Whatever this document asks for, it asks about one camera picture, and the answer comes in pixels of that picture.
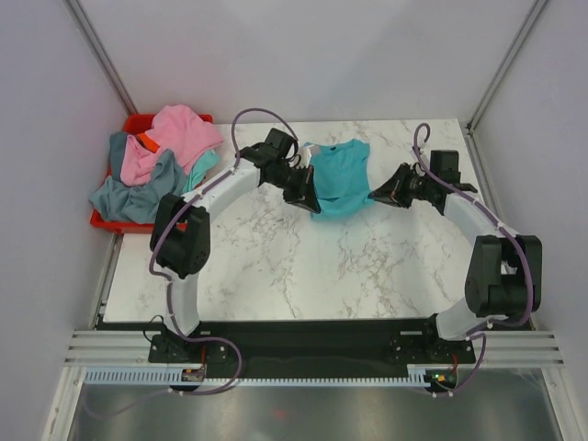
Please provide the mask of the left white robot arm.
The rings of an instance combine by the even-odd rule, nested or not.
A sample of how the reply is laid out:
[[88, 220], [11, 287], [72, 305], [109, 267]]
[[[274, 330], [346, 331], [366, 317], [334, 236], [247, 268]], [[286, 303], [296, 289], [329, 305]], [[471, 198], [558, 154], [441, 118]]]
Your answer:
[[319, 214], [314, 169], [304, 165], [295, 137], [272, 129], [266, 139], [236, 152], [234, 164], [207, 184], [184, 196], [165, 195], [156, 212], [149, 271], [166, 282], [165, 326], [175, 334], [170, 351], [182, 361], [194, 360], [201, 339], [198, 276], [211, 252], [211, 224], [233, 202], [263, 184], [282, 191], [285, 203]]

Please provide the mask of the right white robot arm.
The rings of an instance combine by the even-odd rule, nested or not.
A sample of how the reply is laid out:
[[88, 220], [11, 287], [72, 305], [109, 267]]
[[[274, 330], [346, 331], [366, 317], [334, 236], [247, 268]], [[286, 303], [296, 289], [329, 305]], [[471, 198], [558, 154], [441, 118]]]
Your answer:
[[463, 298], [436, 314], [436, 330], [420, 341], [423, 355], [435, 362], [453, 352], [453, 340], [494, 325], [524, 325], [541, 301], [541, 241], [505, 226], [480, 202], [476, 188], [461, 182], [458, 166], [458, 152], [434, 151], [428, 163], [401, 164], [369, 195], [378, 203], [402, 209], [415, 200], [426, 201], [472, 246]]

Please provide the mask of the teal t shirt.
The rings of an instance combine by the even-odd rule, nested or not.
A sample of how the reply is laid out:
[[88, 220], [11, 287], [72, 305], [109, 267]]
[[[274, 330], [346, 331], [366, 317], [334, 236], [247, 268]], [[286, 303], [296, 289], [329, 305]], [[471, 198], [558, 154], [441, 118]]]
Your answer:
[[369, 144], [353, 139], [320, 146], [321, 153], [311, 158], [310, 165], [321, 212], [311, 217], [317, 221], [338, 220], [372, 205], [374, 201], [368, 198]]

